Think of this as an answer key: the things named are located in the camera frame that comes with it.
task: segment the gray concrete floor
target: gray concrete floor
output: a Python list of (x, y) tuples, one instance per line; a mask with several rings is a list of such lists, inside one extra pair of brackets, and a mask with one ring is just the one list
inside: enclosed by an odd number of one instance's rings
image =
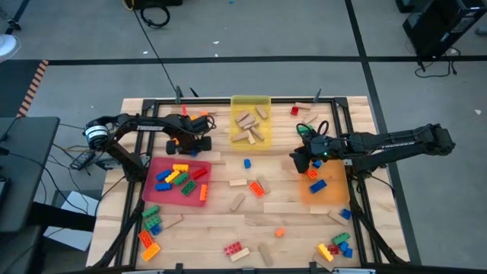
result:
[[(401, 28), (406, 16), (393, 1), (352, 2), (369, 56), (411, 56)], [(162, 57), (358, 55), (342, 0), (234, 0), (232, 5), (226, 0), (186, 0), (170, 11), (166, 28), (148, 29)], [(17, 59), (154, 58), (134, 15), (119, 2), (30, 0), (20, 22), (24, 30), (16, 35), (24, 45)], [(487, 17), (481, 23), (487, 24)], [(464, 55), (485, 55), (487, 39), (471, 30), (456, 47)], [(487, 268), (482, 258), (487, 244), (482, 233), (487, 224), (482, 211), (487, 62), (458, 62), (456, 67), (457, 76), (419, 79), (413, 74), (414, 62), (371, 63), (390, 131), (441, 123), (457, 143), (448, 157), (420, 156), (398, 163), (422, 262)], [(322, 95), (368, 95), (357, 62), (184, 64), (167, 69), (184, 91), (192, 87), (201, 96), (313, 95), (318, 88)], [(445, 70), (446, 63), (438, 63), (428, 72)], [(59, 116), (63, 123), (82, 126), (118, 113), (124, 97), (170, 96), (159, 65), (50, 66), (29, 115)], [(477, 115), (475, 110), (485, 112)], [(84, 144), (84, 138), (76, 129), (61, 128), (56, 143)], [(53, 154), (68, 162), (59, 151)], [(75, 189), (65, 170), (48, 168), (62, 190)], [(91, 171), (91, 177), (75, 173), (75, 180), (83, 190), (100, 190), (104, 174)], [(52, 198), (52, 184), (46, 180), (46, 185)], [(56, 269), (56, 260), (50, 261), (47, 272)]]

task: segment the yellow tray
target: yellow tray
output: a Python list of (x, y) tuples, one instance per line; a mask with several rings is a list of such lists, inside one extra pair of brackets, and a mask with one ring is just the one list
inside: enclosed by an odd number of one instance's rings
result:
[[(262, 106), (262, 108), (267, 112), (267, 119), (262, 119), (257, 113), (256, 105)], [(245, 96), (245, 95), (234, 95), (231, 97), (231, 115), (230, 115), (230, 134), (228, 135), (228, 140), (230, 141), (231, 147), (239, 150), (266, 150), (271, 147), (272, 144), (272, 127), (271, 127), (271, 97), (269, 96)], [(231, 141), (231, 136), (243, 132), (235, 122), (235, 117), (242, 111), (248, 110), (251, 115), (256, 117), (259, 121), (259, 126), (257, 129), (264, 135), (264, 140), (261, 141), (256, 136), (254, 136), (256, 143), (251, 145), (246, 139), (237, 142)]]

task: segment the wooden table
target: wooden table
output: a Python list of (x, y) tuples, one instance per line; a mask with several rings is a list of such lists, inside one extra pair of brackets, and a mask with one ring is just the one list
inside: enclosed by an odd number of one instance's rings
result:
[[(141, 98), (125, 99), (122, 113), (140, 113)], [(366, 97), (348, 97), (353, 127), (356, 132), (376, 132), (371, 109)], [(217, 110), (214, 115), (217, 129), (210, 132), (213, 149), (199, 154), (193, 160), (210, 161), (212, 178), (208, 191), (206, 207), (193, 208), (180, 205), (161, 205), (160, 216), (164, 220), (172, 215), (182, 214), (184, 220), (159, 234), (155, 241), (162, 251), (148, 263), (139, 256), (137, 269), (174, 269), (175, 263), (183, 263), (185, 269), (228, 269), (252, 266), (266, 267), (257, 249), (259, 243), (267, 243), (271, 250), (274, 266), (277, 268), (304, 268), (309, 266), (318, 244), (331, 244), (331, 239), (342, 232), (352, 236), (349, 240), (354, 249), (353, 258), (342, 255), (335, 256), (336, 266), (359, 266), (357, 245), (353, 225), (350, 221), (344, 227), (328, 217), (333, 207), (305, 206), (300, 202), (298, 191), (298, 173), (288, 153), (301, 143), (295, 132), (295, 125), (303, 119), (305, 110), (299, 116), (291, 116), (291, 104), (272, 105), (272, 147), (268, 151), (235, 151), (231, 149), (228, 132), (230, 123), (229, 105), (188, 105), (189, 115), (200, 110), (212, 108)], [(169, 105), (159, 109), (159, 116), (169, 113), (180, 113), (180, 107)], [(313, 111), (319, 114), (311, 124), (317, 128), (322, 120), (329, 120), (329, 134), (335, 135), (333, 115), (328, 104), (317, 104)], [(126, 149), (133, 151), (137, 133), (132, 132), (120, 141)], [(154, 141), (153, 157), (166, 156), (165, 143), (168, 137), (158, 133)], [(147, 144), (147, 134), (143, 148)], [(176, 155), (175, 158), (188, 158)], [(245, 170), (244, 158), (252, 161), (252, 168)], [(255, 179), (263, 174), (269, 181), (272, 192), (257, 199), (248, 190), (248, 186), (228, 186), (229, 180), (247, 178)], [(120, 177), (121, 170), (108, 171), (103, 192), (107, 191)], [(377, 170), (374, 176), (388, 181), (384, 169)], [(374, 179), (367, 179), (368, 196), (377, 230), (384, 240), (394, 249), (398, 256), (408, 260), (408, 253), (399, 223), (392, 193), (388, 186)], [(96, 263), (112, 243), (120, 229), (123, 206), (128, 183), (122, 181), (108, 193), (100, 204), (97, 223), (94, 228), (93, 240), (88, 255), (87, 266)], [(134, 204), (140, 191), (137, 185), (134, 193)], [(228, 206), (238, 193), (244, 193), (246, 199), (236, 212)], [(285, 227), (283, 238), (276, 238), (276, 228)], [(372, 262), (370, 241), (366, 230), (364, 233), (365, 249), (368, 260)], [(227, 245), (240, 241), (249, 247), (249, 256), (232, 263), (224, 255)], [(123, 263), (129, 263), (132, 244), (132, 232), (126, 240)], [(139, 253), (144, 247), (139, 245)]]

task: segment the red tray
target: red tray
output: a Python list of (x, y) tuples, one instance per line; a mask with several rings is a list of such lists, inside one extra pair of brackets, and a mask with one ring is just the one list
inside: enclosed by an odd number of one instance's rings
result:
[[(188, 164), (189, 179), (180, 186), (173, 185), (172, 190), (157, 191), (154, 186), (159, 182), (155, 177), (164, 170), (173, 170), (173, 164)], [(199, 177), (197, 180), (191, 178), (191, 173), (200, 168), (205, 168), (207, 171), (206, 174)], [(169, 203), (182, 206), (204, 206), (206, 201), (199, 200), (199, 193), (201, 192), (201, 185), (209, 184), (211, 173), (212, 164), (207, 161), (191, 161), (164, 157), (153, 158), (151, 160), (151, 166), (149, 167), (149, 172), (145, 180), (142, 199), (146, 202)], [(196, 182), (196, 188), (188, 196), (184, 196), (181, 193), (181, 189), (190, 180), (194, 180)]]

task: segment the orange lego brick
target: orange lego brick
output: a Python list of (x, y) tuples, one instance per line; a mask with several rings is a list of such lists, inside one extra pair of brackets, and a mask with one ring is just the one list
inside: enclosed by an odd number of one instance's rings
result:
[(208, 185), (201, 185), (201, 192), (199, 193), (199, 200), (206, 201), (206, 195), (208, 194)]
[(276, 237), (282, 237), (282, 236), (284, 236), (285, 232), (286, 232), (286, 230), (284, 228), (280, 228), (280, 229), (276, 230), (274, 232), (274, 234)]
[(148, 262), (150, 259), (152, 259), (152, 257), (159, 253), (159, 251), (161, 251), (161, 247), (159, 247), (158, 243), (152, 243), (151, 246), (142, 254), (142, 259)]
[(264, 195), (264, 190), (262, 187), (259, 185), (257, 182), (252, 182), (250, 185), (250, 190), (252, 190), (253, 194), (255, 194), (257, 197), (262, 197)]
[(310, 179), (314, 179), (314, 178), (318, 177), (318, 173), (316, 170), (308, 170), (308, 171), (306, 171), (306, 174)]
[(151, 235), (149, 235), (149, 233), (147, 231), (143, 231), (143, 232), (139, 233), (138, 238), (140, 239), (142, 244), (144, 244), (145, 248), (150, 247), (151, 244), (154, 243), (154, 241), (151, 238)]

